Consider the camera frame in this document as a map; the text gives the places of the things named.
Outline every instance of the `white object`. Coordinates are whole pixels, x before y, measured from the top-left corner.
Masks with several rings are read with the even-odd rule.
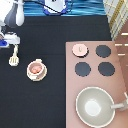
[[[85,111],[90,116],[98,116],[98,114],[100,114],[101,107],[95,100],[92,99],[85,104]]]
[[[124,93],[124,95],[126,97],[126,100],[124,100],[122,103],[112,105],[111,109],[120,109],[120,111],[128,109],[128,95],[126,92]]]
[[[23,0],[0,0],[0,21],[9,27],[24,23]]]
[[[10,57],[9,59],[9,64],[11,66],[17,66],[19,64],[19,58],[17,57],[17,53],[18,53],[18,45],[15,45],[13,56]]]
[[[42,69],[39,73],[33,74],[31,72],[31,69],[34,66],[41,66]],[[31,62],[28,67],[27,67],[27,76],[32,80],[32,81],[40,81],[42,80],[47,74],[47,68],[46,66],[42,63],[41,59],[36,59],[35,61]]]
[[[75,44],[72,52],[74,55],[81,57],[87,54],[88,48],[84,44]]]
[[[99,87],[88,87],[76,98],[76,112],[88,126],[106,127],[115,116],[115,109],[111,109],[113,104],[112,97],[105,90]]]
[[[66,8],[65,0],[45,0],[45,5],[57,12],[61,12],[63,9]],[[46,6],[44,6],[44,8],[47,9],[50,13],[57,13],[47,8]]]
[[[128,36],[128,33],[121,33],[122,36]]]

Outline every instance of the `white bowl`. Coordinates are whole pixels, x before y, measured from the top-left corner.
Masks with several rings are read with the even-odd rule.
[[[83,89],[76,98],[76,111],[79,118],[88,126],[105,127],[115,116],[112,97],[99,87]]]

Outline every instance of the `black mat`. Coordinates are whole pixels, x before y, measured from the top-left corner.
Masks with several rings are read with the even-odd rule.
[[[75,66],[75,72],[79,76],[82,76],[82,77],[88,76],[90,71],[91,71],[91,68],[89,64],[87,64],[86,62],[79,62]]]
[[[111,49],[106,45],[99,45],[96,48],[96,54],[102,58],[106,58],[111,55]]]
[[[100,74],[103,76],[112,76],[115,73],[114,66],[109,62],[102,62],[98,66]]]
[[[21,37],[20,63],[9,66],[12,47],[0,50],[0,128],[66,128],[65,42],[110,41],[107,16],[26,17],[7,31]],[[37,58],[48,74],[32,82],[26,70]]]

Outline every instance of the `small pink cup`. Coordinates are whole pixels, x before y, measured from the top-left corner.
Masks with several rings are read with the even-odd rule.
[[[41,66],[41,70],[38,73],[32,73],[32,68],[34,66]],[[36,59],[35,61],[31,62],[27,67],[27,76],[33,81],[42,80],[47,73],[46,66],[42,63],[41,59]]]

